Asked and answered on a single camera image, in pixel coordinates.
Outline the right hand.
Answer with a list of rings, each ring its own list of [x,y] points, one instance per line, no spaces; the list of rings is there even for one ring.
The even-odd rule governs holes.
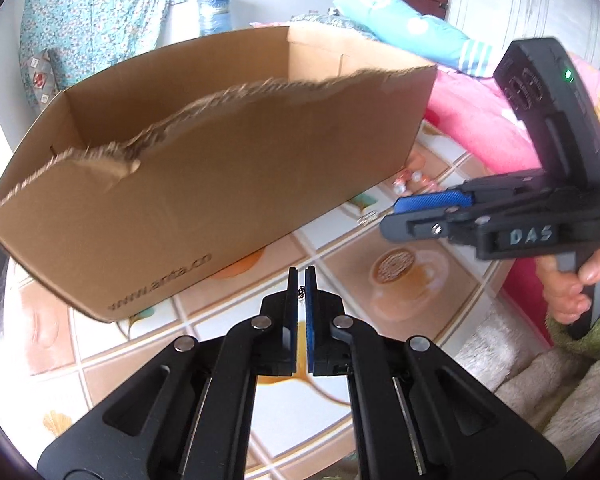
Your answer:
[[[591,307],[591,300],[583,292],[585,286],[600,281],[600,249],[578,273],[559,271],[555,256],[536,258],[535,264],[550,316],[562,325],[576,322]]]

